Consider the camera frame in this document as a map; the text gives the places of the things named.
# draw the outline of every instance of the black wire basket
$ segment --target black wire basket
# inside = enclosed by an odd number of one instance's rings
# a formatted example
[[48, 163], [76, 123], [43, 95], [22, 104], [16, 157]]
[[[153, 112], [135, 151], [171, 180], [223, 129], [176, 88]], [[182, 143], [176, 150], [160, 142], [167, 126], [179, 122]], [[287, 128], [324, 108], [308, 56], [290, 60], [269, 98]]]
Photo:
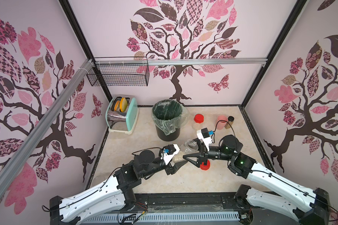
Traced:
[[104, 57], [89, 70], [87, 77], [92, 86], [148, 86], [147, 57]]

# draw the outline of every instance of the red lid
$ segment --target red lid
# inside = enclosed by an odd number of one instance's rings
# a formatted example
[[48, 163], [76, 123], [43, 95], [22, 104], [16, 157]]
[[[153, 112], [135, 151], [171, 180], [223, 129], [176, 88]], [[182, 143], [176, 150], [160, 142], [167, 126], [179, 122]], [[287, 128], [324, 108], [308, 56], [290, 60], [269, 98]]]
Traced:
[[194, 116], [194, 121], [196, 123], [203, 123], [204, 122], [204, 116], [202, 114], [197, 114]]
[[204, 165], [204, 162], [202, 162], [201, 165], [200, 165], [200, 168], [202, 170], [208, 170], [209, 167], [210, 167], [210, 161], [209, 160], [207, 161], [207, 165], [206, 166]]

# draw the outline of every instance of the aluminum rail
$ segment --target aluminum rail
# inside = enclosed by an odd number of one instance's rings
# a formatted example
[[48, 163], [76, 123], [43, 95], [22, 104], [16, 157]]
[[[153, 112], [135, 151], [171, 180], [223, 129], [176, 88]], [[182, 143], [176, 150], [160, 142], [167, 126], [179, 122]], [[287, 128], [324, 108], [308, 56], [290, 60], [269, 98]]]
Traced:
[[60, 93], [58, 98], [54, 101], [53, 105], [41, 118], [39, 123], [35, 126], [31, 133], [26, 137], [20, 148], [12, 155], [9, 162], [0, 171], [0, 198], [3, 196], [13, 182], [16, 175], [20, 172], [25, 162], [28, 160], [30, 154], [35, 150], [38, 143], [44, 137], [45, 133], [54, 122], [56, 116], [60, 113], [65, 103], [68, 101], [76, 87], [79, 85], [87, 71], [93, 67], [92, 60], [85, 61], [82, 69], [78, 69], [70, 80], [65, 89]]
[[[147, 64], [146, 60], [104, 60], [96, 58], [97, 65], [101, 64]], [[157, 59], [148, 60], [148, 65], [209, 65], [209, 64], [265, 64], [267, 58], [232, 58], [232, 59]]]

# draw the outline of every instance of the metal frame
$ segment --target metal frame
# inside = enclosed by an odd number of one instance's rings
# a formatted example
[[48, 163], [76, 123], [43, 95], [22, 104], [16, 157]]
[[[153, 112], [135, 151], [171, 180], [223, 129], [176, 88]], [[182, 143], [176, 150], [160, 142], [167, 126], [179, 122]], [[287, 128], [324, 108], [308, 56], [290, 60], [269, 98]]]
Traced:
[[3, 196], [13, 182], [14, 178], [20, 172], [28, 160], [30, 154], [35, 150], [38, 143], [44, 137], [56, 116], [60, 113], [65, 103], [73, 94], [81, 80], [87, 74], [87, 70], [93, 67], [92, 61], [89, 59], [81, 65], [81, 69], [77, 70], [68, 85], [60, 93], [53, 105], [46, 111], [39, 123], [35, 126], [31, 133], [26, 137], [24, 143], [13, 154], [9, 162], [0, 171], [0, 198]]

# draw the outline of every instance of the beige floor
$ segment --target beige floor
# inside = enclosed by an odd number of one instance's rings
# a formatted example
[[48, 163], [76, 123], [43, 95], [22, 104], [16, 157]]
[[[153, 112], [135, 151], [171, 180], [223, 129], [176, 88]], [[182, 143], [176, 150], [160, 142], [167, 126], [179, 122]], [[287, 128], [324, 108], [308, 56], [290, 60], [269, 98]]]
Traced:
[[[91, 186], [97, 185], [109, 176], [114, 168], [128, 163], [133, 159], [132, 152], [150, 148], [163, 147], [168, 144], [179, 146], [188, 139], [196, 138], [192, 128], [194, 115], [204, 115], [203, 128], [214, 130], [218, 115], [234, 116], [233, 128], [236, 137], [243, 143], [242, 152], [263, 164], [256, 145], [250, 135], [243, 116], [237, 106], [225, 107], [188, 107], [191, 118], [181, 128], [180, 136], [173, 142], [165, 142], [156, 134], [154, 122], [151, 119], [151, 108], [139, 108], [139, 118], [131, 135], [123, 133], [109, 133], [102, 155], [96, 168]], [[216, 143], [228, 134], [231, 129], [217, 130]], [[241, 184], [246, 184], [260, 191], [269, 191], [266, 187], [255, 182], [236, 176], [227, 168], [227, 162], [210, 160], [210, 169], [201, 170], [189, 162], [177, 173], [167, 176], [164, 170], [154, 174], [150, 179], [142, 179], [142, 184], [134, 188], [135, 193], [186, 193], [186, 192], [235, 192]]]

